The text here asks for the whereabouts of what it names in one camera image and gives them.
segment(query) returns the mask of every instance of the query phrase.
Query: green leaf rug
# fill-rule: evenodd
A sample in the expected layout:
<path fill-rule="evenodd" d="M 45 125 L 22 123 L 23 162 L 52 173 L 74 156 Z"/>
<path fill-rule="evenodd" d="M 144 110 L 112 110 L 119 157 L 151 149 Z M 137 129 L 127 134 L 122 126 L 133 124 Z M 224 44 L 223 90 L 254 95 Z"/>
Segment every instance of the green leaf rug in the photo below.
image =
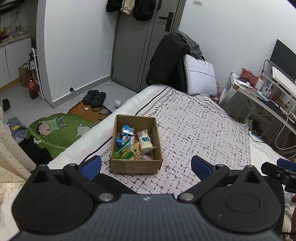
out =
<path fill-rule="evenodd" d="M 33 122 L 27 138 L 34 136 L 40 148 L 47 148 L 55 159 L 96 124 L 76 114 L 58 113 Z"/>

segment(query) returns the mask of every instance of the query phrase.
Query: bed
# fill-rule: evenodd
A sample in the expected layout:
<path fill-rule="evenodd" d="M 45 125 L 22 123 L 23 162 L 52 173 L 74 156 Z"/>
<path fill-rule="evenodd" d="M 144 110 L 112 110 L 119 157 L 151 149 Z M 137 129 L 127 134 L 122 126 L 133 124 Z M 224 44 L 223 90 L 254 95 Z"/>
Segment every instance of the bed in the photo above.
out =
<path fill-rule="evenodd" d="M 110 169 L 110 146 L 117 114 L 152 116 L 157 119 L 163 151 L 161 170 L 155 175 L 114 174 Z M 153 85 L 108 118 L 85 133 L 48 166 L 61 169 L 80 164 L 94 155 L 102 158 L 101 173 L 111 175 L 140 194 L 174 193 L 200 180 L 191 170 L 192 156 L 199 155 L 213 165 L 223 163 L 231 169 L 253 164 L 260 170 L 265 161 L 280 157 L 259 140 L 253 141 L 248 127 L 231 119 L 210 98 L 192 97 L 165 85 Z"/>

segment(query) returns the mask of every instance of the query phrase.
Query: orange basket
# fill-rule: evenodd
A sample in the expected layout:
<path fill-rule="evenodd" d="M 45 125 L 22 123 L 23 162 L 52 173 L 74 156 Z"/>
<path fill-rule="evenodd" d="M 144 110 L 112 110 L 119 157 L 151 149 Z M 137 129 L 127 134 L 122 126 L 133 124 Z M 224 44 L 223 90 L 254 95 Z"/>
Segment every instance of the orange basket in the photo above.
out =
<path fill-rule="evenodd" d="M 255 75 L 253 75 L 247 69 L 242 69 L 242 74 L 241 74 L 240 77 L 241 77 L 242 80 L 244 80 L 246 82 L 249 82 L 252 87 L 255 87 L 255 85 L 258 82 L 258 77 L 256 77 Z"/>

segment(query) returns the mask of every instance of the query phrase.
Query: wall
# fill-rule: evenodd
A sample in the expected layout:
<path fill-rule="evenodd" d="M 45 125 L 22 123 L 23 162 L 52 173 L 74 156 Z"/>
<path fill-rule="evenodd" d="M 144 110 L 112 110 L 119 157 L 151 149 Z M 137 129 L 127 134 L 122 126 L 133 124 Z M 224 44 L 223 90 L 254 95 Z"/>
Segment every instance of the wall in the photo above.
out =
<path fill-rule="evenodd" d="M 221 89 L 231 71 L 259 76 L 276 40 L 296 53 L 296 9 L 286 0 L 187 0 L 180 30 L 199 45 Z"/>
<path fill-rule="evenodd" d="M 3 27 L 11 26 L 11 20 L 15 20 L 16 12 L 18 11 L 17 19 L 14 25 L 17 26 L 22 24 L 28 32 L 36 34 L 37 5 L 38 0 L 25 0 L 19 8 L 13 9 L 11 12 L 1 15 L 0 30 L 2 31 Z"/>
<path fill-rule="evenodd" d="M 71 87 L 77 90 L 110 75 L 117 13 L 106 13 L 106 2 L 46 1 L 44 54 L 52 102 Z"/>

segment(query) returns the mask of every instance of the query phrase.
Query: storage box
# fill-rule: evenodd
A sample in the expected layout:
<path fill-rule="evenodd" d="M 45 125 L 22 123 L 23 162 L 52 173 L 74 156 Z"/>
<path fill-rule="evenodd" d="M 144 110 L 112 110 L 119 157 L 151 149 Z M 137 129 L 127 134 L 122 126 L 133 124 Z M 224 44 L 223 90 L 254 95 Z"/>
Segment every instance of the storage box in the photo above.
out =
<path fill-rule="evenodd" d="M 153 145 L 156 146 L 153 149 L 154 160 L 121 160 L 114 159 L 116 150 L 116 136 L 117 133 L 121 133 L 121 129 L 124 125 L 129 125 L 135 128 L 135 132 L 147 129 Z M 111 166 L 114 173 L 145 173 L 155 174 L 160 170 L 163 162 L 163 153 L 161 150 L 161 144 L 159 140 L 159 134 L 157 129 L 156 119 L 153 117 L 133 116 L 133 115 L 117 115 L 115 117 L 112 145 L 111 145 Z"/>
<path fill-rule="evenodd" d="M 31 71 L 29 70 L 29 65 L 23 65 L 18 68 L 20 76 L 20 84 L 22 87 L 27 87 L 28 78 L 31 76 Z"/>

